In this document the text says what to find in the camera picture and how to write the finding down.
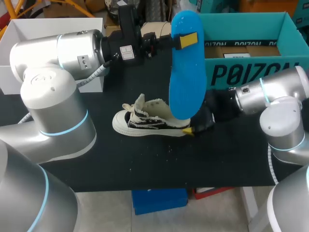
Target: shoe insole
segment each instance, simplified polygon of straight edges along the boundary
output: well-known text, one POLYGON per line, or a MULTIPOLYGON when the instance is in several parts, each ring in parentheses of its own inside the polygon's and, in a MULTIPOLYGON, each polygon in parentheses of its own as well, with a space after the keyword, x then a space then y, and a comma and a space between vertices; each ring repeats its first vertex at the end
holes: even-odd
POLYGON ((177 119, 194 116, 201 107, 206 92, 204 31, 199 16, 181 11, 171 23, 171 36, 197 32, 198 42, 182 50, 172 49, 172 72, 169 83, 169 106, 177 119))

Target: sneaker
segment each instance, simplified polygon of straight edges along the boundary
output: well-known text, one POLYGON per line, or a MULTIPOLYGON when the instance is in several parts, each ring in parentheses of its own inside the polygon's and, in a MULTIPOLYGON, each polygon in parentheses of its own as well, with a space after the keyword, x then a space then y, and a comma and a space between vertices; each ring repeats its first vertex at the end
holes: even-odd
POLYGON ((176 119, 162 99, 145 102, 145 95, 141 94, 134 105, 123 104, 122 107, 124 110, 114 116, 112 127, 127 136, 157 134, 180 137, 185 135, 182 129, 190 126, 190 119, 176 119))

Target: black table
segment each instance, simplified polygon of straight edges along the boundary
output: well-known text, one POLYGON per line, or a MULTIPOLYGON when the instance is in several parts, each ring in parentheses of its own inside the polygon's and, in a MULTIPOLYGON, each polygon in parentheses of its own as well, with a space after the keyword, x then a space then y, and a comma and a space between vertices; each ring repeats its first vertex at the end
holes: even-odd
MULTIPOLYGON (((273 185, 267 161, 267 141, 259 115, 215 125, 199 137, 127 137, 112 128, 112 118, 123 103, 168 100, 171 52, 147 60, 143 66, 113 67, 103 93, 84 93, 97 130, 94 147, 76 159, 42 164, 74 191, 125 189, 240 187, 273 185)), ((0 95, 0 125, 17 123, 26 113, 19 95, 0 95)), ((304 118, 309 102, 304 103, 304 118)), ((300 168, 273 157, 278 180, 300 168)))

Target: white cable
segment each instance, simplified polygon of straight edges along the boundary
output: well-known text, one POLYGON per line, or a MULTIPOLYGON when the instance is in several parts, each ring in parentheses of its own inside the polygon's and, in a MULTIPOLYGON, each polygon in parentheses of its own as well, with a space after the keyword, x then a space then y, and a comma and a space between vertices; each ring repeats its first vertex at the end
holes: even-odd
POLYGON ((273 181, 275 182, 275 185, 277 185, 279 182, 277 180, 276 174, 274 172, 274 168, 272 167, 272 160, 271 160, 271 148, 268 144, 268 149, 267 149, 267 156, 268 156, 268 165, 269 165, 269 170, 272 176, 273 181))
POLYGON ((26 122, 30 117, 31 117, 31 114, 30 114, 30 113, 26 114, 26 115, 18 122, 18 124, 21 124, 21 123, 26 122))
POLYGON ((90 81, 98 77, 102 72, 104 72, 107 68, 105 68, 103 65, 101 65, 90 77, 85 79, 84 81, 77 84, 77 87, 80 88, 86 84, 88 84, 90 81))

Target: teal cardboard box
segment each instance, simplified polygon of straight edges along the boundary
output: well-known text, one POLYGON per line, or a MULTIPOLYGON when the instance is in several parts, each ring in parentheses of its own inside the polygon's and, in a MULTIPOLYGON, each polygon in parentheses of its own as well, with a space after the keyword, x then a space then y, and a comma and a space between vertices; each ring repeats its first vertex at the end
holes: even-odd
POLYGON ((221 13, 228 6, 229 0, 190 0, 200 13, 221 13))
POLYGON ((276 56, 205 59, 208 89, 243 85, 295 65, 309 68, 309 47, 287 13, 199 16, 204 27, 205 48, 250 46, 256 50, 275 48, 279 51, 276 56))
POLYGON ((309 0, 299 0, 293 15, 297 28, 309 25, 309 0))

